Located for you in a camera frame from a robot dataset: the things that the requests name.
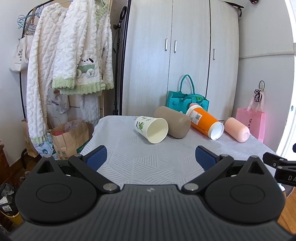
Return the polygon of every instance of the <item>metal screw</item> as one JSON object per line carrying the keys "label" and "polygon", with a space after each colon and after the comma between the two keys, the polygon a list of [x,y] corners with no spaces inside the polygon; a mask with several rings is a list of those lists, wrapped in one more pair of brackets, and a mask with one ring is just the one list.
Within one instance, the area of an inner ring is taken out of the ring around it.
{"label": "metal screw", "polygon": [[195,183],[187,183],[184,185],[184,188],[188,191],[196,191],[198,189],[198,185]]}
{"label": "metal screw", "polygon": [[106,191],[114,191],[117,188],[117,185],[114,183],[106,183],[103,185],[103,189]]}

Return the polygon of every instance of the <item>wardrobe door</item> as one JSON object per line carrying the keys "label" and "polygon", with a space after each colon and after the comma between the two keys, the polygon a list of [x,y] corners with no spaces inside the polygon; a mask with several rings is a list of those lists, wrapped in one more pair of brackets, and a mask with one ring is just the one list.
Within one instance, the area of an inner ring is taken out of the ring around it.
{"label": "wardrobe door", "polygon": [[219,0],[211,1],[211,55],[206,98],[208,112],[218,120],[231,116],[239,62],[237,10]]}
{"label": "wardrobe door", "polygon": [[[179,91],[183,75],[189,74],[195,93],[205,96],[209,53],[209,0],[174,0],[168,90]],[[189,80],[183,82],[182,92],[192,92]]]}
{"label": "wardrobe door", "polygon": [[153,116],[165,105],[170,62],[172,0],[134,0],[128,23],[123,115]]}

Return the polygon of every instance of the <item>patterned tablecloth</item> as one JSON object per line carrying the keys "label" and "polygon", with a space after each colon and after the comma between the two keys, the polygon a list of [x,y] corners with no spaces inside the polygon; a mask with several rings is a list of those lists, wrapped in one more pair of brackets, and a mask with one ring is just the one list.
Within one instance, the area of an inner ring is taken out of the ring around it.
{"label": "patterned tablecloth", "polygon": [[[170,135],[158,144],[151,144],[134,129],[136,117],[106,116],[95,127],[93,138],[82,150],[85,155],[104,145],[108,151],[106,162],[97,170],[121,188],[124,184],[177,184],[179,188],[204,172],[195,159],[195,149],[202,145],[213,153],[229,154],[236,160],[251,155],[262,158],[271,149],[250,136],[239,143],[227,133],[211,140],[191,127],[186,137]],[[274,175],[275,169],[267,166]]]}

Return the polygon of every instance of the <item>paper cup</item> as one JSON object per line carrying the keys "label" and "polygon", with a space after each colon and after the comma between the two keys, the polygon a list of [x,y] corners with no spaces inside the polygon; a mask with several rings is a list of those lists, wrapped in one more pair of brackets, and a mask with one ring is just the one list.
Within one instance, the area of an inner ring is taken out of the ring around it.
{"label": "paper cup", "polygon": [[168,123],[163,118],[140,116],[135,121],[135,129],[150,143],[161,142],[168,134]]}

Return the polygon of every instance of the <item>pink paper bag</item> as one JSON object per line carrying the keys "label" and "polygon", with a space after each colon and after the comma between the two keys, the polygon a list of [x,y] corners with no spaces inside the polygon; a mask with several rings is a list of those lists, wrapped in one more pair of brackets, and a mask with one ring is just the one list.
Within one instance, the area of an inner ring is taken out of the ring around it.
{"label": "pink paper bag", "polygon": [[262,111],[264,105],[264,93],[262,90],[260,90],[259,98],[261,101],[258,102],[258,105],[255,109],[252,108],[254,97],[252,98],[247,109],[237,109],[236,119],[247,126],[250,129],[250,133],[263,143],[266,114]]}

